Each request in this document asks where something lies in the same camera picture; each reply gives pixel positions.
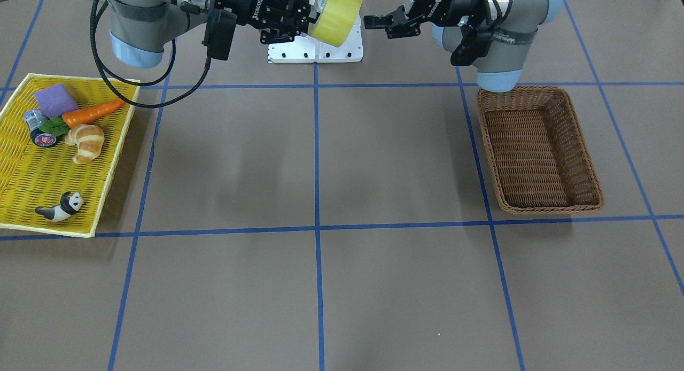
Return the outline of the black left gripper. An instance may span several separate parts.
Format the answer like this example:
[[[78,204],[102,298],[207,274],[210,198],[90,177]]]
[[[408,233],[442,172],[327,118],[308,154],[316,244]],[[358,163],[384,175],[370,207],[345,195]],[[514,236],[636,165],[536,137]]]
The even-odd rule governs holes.
[[[477,27],[489,23],[489,7],[485,0],[413,0],[409,11],[404,5],[387,15],[364,16],[366,30],[381,29],[388,39],[415,37],[420,26],[431,22],[438,27],[457,27],[462,17]]]

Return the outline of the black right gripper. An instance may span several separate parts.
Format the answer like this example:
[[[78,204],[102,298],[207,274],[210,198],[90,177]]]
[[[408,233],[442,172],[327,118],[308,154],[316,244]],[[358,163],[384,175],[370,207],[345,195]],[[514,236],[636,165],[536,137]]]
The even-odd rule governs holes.
[[[316,22],[309,22],[310,0],[216,0],[220,18],[233,25],[260,28],[264,45],[293,42],[307,35]]]

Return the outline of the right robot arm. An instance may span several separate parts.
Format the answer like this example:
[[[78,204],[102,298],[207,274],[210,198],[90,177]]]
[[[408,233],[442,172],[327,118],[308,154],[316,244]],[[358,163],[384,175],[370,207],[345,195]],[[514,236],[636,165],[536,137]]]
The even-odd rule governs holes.
[[[235,28],[250,25],[263,44],[291,42],[320,17],[310,0],[91,0],[112,8],[113,54],[132,67],[161,62],[164,45],[205,25],[203,45],[212,59],[227,60]]]

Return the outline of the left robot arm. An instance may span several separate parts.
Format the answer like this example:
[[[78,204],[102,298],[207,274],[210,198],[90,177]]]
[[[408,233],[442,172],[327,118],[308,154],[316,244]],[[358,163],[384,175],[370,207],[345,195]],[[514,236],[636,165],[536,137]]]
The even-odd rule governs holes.
[[[389,39],[415,37],[432,25],[432,37],[455,67],[472,66],[477,85],[507,92],[518,83],[538,29],[552,22],[565,0],[407,0],[395,11],[364,16],[366,29]]]

